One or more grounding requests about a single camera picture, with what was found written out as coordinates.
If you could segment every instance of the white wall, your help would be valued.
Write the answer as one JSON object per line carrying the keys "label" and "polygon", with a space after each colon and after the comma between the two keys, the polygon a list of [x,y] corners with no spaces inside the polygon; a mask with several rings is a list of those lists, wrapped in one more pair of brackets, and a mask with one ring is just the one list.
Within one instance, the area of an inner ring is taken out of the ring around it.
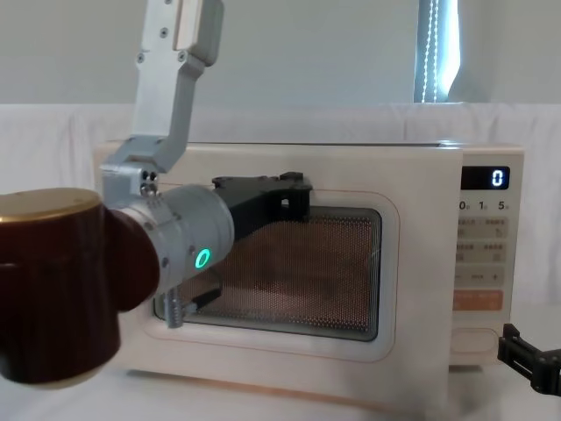
{"label": "white wall", "polygon": [[561,103],[561,1],[459,0],[459,13],[451,100]]}
{"label": "white wall", "polygon": [[[417,1],[224,0],[212,107],[411,102]],[[0,0],[0,103],[131,103],[146,0]]]}

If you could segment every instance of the white table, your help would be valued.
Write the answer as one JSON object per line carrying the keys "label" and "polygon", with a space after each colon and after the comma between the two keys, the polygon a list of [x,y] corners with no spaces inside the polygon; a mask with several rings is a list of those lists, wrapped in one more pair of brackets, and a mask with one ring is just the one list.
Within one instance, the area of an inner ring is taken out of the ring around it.
{"label": "white table", "polygon": [[[515,306],[513,323],[540,349],[561,348],[560,307]],[[451,419],[554,421],[561,397],[542,396],[506,366],[452,370]],[[0,420],[17,421],[330,421],[387,420],[366,409],[297,397],[254,393],[168,376],[108,367],[73,389],[44,391],[0,380]]]}

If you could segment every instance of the orange button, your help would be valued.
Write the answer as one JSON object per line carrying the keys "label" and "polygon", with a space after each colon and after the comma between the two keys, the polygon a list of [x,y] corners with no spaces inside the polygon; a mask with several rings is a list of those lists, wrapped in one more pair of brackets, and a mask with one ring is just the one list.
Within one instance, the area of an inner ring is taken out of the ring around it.
{"label": "orange button", "polygon": [[455,290],[454,311],[499,311],[502,299],[501,290]]}

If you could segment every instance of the gold lid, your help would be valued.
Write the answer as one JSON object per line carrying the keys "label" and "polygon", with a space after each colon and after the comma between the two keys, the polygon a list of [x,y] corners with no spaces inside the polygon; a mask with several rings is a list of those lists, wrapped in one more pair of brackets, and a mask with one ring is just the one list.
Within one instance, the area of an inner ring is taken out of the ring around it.
{"label": "gold lid", "polygon": [[44,189],[0,195],[0,224],[61,218],[87,211],[102,202],[85,189]]}

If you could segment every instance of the microwave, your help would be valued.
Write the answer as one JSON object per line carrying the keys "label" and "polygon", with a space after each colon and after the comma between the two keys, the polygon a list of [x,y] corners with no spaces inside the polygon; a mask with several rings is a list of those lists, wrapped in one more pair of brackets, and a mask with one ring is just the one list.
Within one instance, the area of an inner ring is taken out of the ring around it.
{"label": "microwave", "polygon": [[[96,167],[119,145],[100,146]],[[184,282],[184,303],[213,283],[223,294],[181,328],[167,328],[161,297],[122,315],[116,362],[438,411],[450,365],[496,361],[522,165],[516,146],[190,143],[160,190],[301,172],[310,221],[268,225]]]}

